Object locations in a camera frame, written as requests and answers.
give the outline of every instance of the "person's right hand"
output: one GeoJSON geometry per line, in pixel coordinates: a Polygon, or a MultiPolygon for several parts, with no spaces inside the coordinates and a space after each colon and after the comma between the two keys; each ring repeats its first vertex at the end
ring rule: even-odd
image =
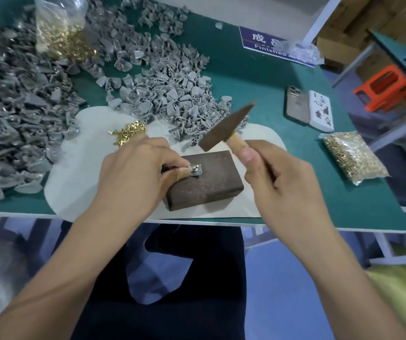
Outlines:
{"type": "Polygon", "coordinates": [[[333,234],[318,179],[311,164],[264,140],[248,140],[239,159],[258,210],[274,234],[296,256],[333,234]]]}

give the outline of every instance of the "floor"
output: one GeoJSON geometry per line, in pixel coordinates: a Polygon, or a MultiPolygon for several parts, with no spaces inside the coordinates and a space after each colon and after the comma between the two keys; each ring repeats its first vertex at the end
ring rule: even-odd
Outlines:
{"type": "MultiPolygon", "coordinates": [[[[329,81],[336,75],[326,72],[329,81]]],[[[371,127],[383,121],[381,115],[365,114],[363,104],[352,90],[360,85],[357,76],[349,76],[335,90],[356,126],[371,127]]],[[[378,152],[392,177],[389,184],[397,198],[406,203],[406,157],[394,146],[378,152]]],[[[136,260],[126,273],[133,297],[141,303],[152,303],[167,291],[176,289],[190,265],[181,259],[158,253],[148,253],[142,241],[157,225],[144,224],[128,243],[136,260]]],[[[50,257],[61,232],[59,220],[33,218],[7,219],[5,229],[19,232],[26,239],[24,251],[29,258],[29,272],[34,274],[50,257]]],[[[245,237],[251,229],[243,229],[245,237]]],[[[342,232],[359,262],[366,264],[367,249],[374,245],[373,234],[342,232]]],[[[406,235],[392,235],[393,241],[406,244],[406,235]]],[[[246,253],[247,310],[245,334],[247,340],[269,339],[333,339],[329,324],[319,302],[310,276],[302,264],[279,241],[253,248],[246,253]]]]}

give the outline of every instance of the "wooden hammer handle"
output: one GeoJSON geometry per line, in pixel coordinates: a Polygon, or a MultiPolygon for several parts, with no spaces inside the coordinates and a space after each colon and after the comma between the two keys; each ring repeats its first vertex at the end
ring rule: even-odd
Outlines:
{"type": "Polygon", "coordinates": [[[229,139],[227,139],[226,144],[228,144],[229,148],[239,158],[239,153],[243,148],[249,148],[249,145],[242,139],[242,137],[237,133],[231,135],[229,139]]]}

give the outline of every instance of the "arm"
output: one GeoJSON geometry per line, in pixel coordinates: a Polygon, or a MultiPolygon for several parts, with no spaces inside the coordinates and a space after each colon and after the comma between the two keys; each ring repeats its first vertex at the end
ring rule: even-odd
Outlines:
{"type": "Polygon", "coordinates": [[[164,138],[133,137],[102,163],[92,205],[0,315],[0,339],[69,339],[93,284],[189,162],[164,138]],[[161,174],[162,165],[176,168],[161,174]]]}
{"type": "Polygon", "coordinates": [[[379,297],[333,226],[313,167],[265,141],[240,153],[245,179],[268,227],[312,277],[338,340],[406,340],[396,315],[379,297]]]}

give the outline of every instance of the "green tabletop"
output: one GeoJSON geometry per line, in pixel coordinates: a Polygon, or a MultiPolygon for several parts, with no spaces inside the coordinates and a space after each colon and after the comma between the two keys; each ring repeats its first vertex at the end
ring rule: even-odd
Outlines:
{"type": "MultiPolygon", "coordinates": [[[[136,20],[128,11],[128,21],[136,20]]],[[[215,20],[190,14],[184,22],[184,34],[178,43],[190,43],[200,54],[210,56],[205,75],[211,77],[212,91],[216,98],[233,97],[233,109],[257,99],[251,111],[251,122],[266,125],[276,131],[288,151],[310,162],[318,176],[330,215],[337,228],[406,232],[406,217],[383,179],[369,180],[354,186],[343,175],[328,151],[318,140],[319,131],[302,126],[283,116],[285,90],[294,85],[302,90],[314,90],[331,100],[336,131],[354,131],[346,112],[336,97],[320,68],[309,68],[283,59],[242,48],[239,28],[224,24],[215,27],[215,20]]],[[[157,33],[157,29],[138,28],[157,33]]],[[[112,64],[104,68],[107,76],[123,77],[112,64]]],[[[141,71],[135,67],[130,73],[141,71]]],[[[89,74],[81,73],[75,87],[89,105],[106,105],[105,91],[95,84],[89,74]]],[[[43,194],[21,195],[7,193],[0,202],[0,213],[53,214],[43,194]]],[[[196,223],[263,224],[261,218],[197,218],[196,223]]]]}
{"type": "Polygon", "coordinates": [[[368,31],[375,43],[384,50],[392,61],[406,74],[406,46],[376,31],[368,31]]]}

